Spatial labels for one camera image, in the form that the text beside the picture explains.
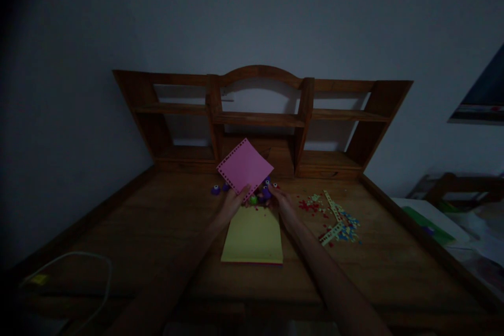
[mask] wooden chair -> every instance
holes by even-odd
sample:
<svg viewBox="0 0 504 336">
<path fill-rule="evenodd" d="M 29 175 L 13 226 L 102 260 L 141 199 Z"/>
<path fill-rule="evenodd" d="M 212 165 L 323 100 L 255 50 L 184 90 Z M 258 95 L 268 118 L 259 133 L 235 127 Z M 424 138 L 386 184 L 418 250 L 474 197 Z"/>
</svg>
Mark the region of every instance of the wooden chair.
<svg viewBox="0 0 504 336">
<path fill-rule="evenodd" d="M 495 176 L 457 177 L 445 173 L 430 189 L 424 200 L 438 207 L 447 193 L 486 193 L 480 199 L 449 201 L 458 209 L 469 210 L 483 203 L 500 202 L 504 198 L 504 178 Z"/>
</svg>

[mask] yellow notepad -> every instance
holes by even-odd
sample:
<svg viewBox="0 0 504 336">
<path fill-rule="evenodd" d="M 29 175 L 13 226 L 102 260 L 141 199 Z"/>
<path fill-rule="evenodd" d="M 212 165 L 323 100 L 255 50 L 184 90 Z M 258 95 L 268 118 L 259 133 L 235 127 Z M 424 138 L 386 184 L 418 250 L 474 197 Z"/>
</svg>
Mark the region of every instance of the yellow notepad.
<svg viewBox="0 0 504 336">
<path fill-rule="evenodd" d="M 223 263 L 283 264 L 278 213 L 264 207 L 240 207 L 227 231 Z"/>
</svg>

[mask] pink paper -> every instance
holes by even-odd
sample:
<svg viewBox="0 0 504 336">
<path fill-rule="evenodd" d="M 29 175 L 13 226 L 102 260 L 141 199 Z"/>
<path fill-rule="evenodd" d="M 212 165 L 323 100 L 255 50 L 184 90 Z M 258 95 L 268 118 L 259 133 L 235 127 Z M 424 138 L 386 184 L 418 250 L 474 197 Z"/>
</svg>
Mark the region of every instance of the pink paper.
<svg viewBox="0 0 504 336">
<path fill-rule="evenodd" d="M 236 194 L 250 184 L 250 191 L 245 196 L 248 199 L 272 172 L 273 166 L 245 138 L 220 162 L 217 170 Z"/>
</svg>

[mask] wooden hutch shelf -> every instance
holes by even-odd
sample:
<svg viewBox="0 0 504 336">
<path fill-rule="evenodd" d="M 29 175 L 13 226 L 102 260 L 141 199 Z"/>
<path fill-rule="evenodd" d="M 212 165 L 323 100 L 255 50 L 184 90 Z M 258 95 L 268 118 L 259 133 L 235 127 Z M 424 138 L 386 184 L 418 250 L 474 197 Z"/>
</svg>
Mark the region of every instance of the wooden hutch shelf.
<svg viewBox="0 0 504 336">
<path fill-rule="evenodd" d="M 388 122 L 389 118 L 362 110 L 314 109 L 311 115 L 316 120 Z"/>
<path fill-rule="evenodd" d="M 215 172 L 217 164 L 245 137 L 281 176 L 328 179 L 355 178 L 366 168 L 411 81 L 368 81 L 298 78 L 280 68 L 247 66 L 225 75 L 183 75 L 114 71 L 131 113 L 158 168 L 183 172 Z M 237 80 L 263 77 L 283 81 L 301 91 L 297 114 L 225 112 L 221 87 Z M 157 85 L 205 86 L 205 105 L 159 102 Z M 315 92 L 370 92 L 364 110 L 314 109 Z M 164 114 L 206 116 L 212 147 L 174 146 Z M 311 120 L 358 121 L 345 152 L 305 151 Z M 292 136 L 227 134 L 225 124 L 291 127 Z"/>
<path fill-rule="evenodd" d="M 157 155 L 156 161 L 215 163 L 212 147 L 174 145 Z"/>
<path fill-rule="evenodd" d="M 304 151 L 301 166 L 324 167 L 332 169 L 360 170 L 362 166 L 355 163 L 344 152 L 340 151 Z"/>
<path fill-rule="evenodd" d="M 158 113 L 158 114 L 198 114 L 206 115 L 204 105 L 197 104 L 179 104 L 156 102 L 148 105 L 133 108 L 135 113 Z"/>
<path fill-rule="evenodd" d="M 243 124 L 260 126 L 305 127 L 296 114 L 221 112 L 214 116 L 217 124 Z"/>
</svg>

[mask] white cable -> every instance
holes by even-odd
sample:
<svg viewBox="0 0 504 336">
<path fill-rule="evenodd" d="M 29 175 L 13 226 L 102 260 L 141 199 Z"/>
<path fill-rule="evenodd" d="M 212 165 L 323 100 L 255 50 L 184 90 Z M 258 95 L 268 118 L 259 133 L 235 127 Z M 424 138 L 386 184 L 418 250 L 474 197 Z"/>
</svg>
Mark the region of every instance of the white cable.
<svg viewBox="0 0 504 336">
<path fill-rule="evenodd" d="M 32 273 L 31 275 L 29 275 L 28 277 L 26 277 L 24 279 L 24 281 L 19 285 L 19 287 L 23 287 L 28 281 L 30 281 L 33 277 L 35 277 L 37 274 L 39 274 L 42 270 L 44 270 L 45 268 L 47 268 L 48 266 L 54 264 L 56 261 L 59 261 L 61 260 L 62 258 L 64 257 L 67 257 L 67 256 L 71 256 L 71 255 L 80 255 L 80 256 L 89 256 L 89 257 L 96 257 L 96 258 L 99 258 L 99 259 L 102 259 L 104 260 L 108 266 L 109 266 L 109 277 L 107 279 L 107 285 L 105 286 L 105 296 L 103 297 L 103 301 L 100 305 L 100 307 L 98 307 L 98 309 L 96 309 L 95 312 L 93 312 L 93 314 L 88 318 L 88 320 L 86 320 L 78 329 L 77 331 L 75 331 L 73 334 L 77 334 L 79 333 L 80 331 L 82 331 L 82 329 L 87 326 L 89 324 L 89 322 L 91 320 L 93 320 L 93 318 L 101 311 L 101 309 L 103 308 L 103 306 L 105 306 L 105 303 L 107 302 L 107 299 L 109 298 L 109 293 L 110 293 L 110 284 L 112 282 L 112 261 L 108 258 L 108 257 L 105 257 L 105 256 L 102 256 L 102 255 L 98 255 L 98 254 L 94 254 L 94 253 L 91 253 L 91 252 L 82 252 L 82 251 L 73 251 L 73 252 L 68 252 L 68 253 L 65 253 L 59 257 L 56 257 L 54 260 L 48 262 L 47 264 L 45 264 L 44 266 L 42 266 L 40 269 L 38 269 L 35 273 Z"/>
</svg>

